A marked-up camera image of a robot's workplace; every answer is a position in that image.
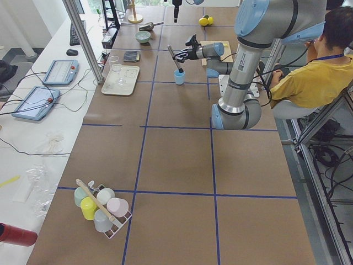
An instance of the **lemon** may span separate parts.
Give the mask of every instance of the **lemon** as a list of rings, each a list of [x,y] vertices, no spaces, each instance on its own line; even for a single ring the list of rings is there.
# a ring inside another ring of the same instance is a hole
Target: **lemon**
[[[212,24],[213,24],[213,17],[209,17],[207,20],[208,20],[208,24],[209,24],[209,25],[212,25]]]
[[[199,24],[200,26],[207,26],[208,25],[208,19],[207,18],[200,18],[199,19]]]

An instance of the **black keyboard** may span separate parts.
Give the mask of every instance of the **black keyboard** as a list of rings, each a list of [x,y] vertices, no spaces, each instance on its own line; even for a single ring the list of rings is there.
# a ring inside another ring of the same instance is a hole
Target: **black keyboard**
[[[70,26],[70,46],[75,46],[75,45],[79,45],[79,38],[76,33],[75,27],[71,23],[71,26]]]

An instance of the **bowl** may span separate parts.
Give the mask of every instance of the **bowl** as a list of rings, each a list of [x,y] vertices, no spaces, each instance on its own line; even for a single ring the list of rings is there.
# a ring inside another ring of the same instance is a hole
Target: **bowl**
[[[151,33],[141,30],[135,34],[135,38],[139,43],[147,43],[151,39]]]

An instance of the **yellow highlighter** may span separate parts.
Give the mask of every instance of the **yellow highlighter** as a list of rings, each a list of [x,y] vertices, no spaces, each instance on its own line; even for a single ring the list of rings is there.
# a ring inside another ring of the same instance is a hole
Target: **yellow highlighter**
[[[0,188],[2,186],[5,186],[6,184],[9,184],[9,183],[12,183],[12,182],[16,181],[19,178],[20,178],[20,175],[17,175],[15,177],[11,178],[11,179],[8,179],[7,181],[4,181],[3,183],[0,183]]]

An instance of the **wooden cutting board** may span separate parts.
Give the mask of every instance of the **wooden cutting board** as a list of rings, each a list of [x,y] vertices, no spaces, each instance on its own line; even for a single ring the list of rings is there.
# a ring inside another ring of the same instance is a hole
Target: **wooden cutting board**
[[[212,44],[212,43],[223,43],[224,54],[221,56],[221,60],[223,60],[228,55],[232,54],[232,50],[231,50],[231,47],[229,45],[229,41],[228,40],[201,40],[200,43],[201,43],[202,46],[207,45],[207,44]],[[230,56],[230,57],[226,58],[224,60],[224,62],[233,62],[233,56]],[[206,59],[202,59],[201,63],[202,63],[203,67],[206,67],[206,65],[207,65]]]

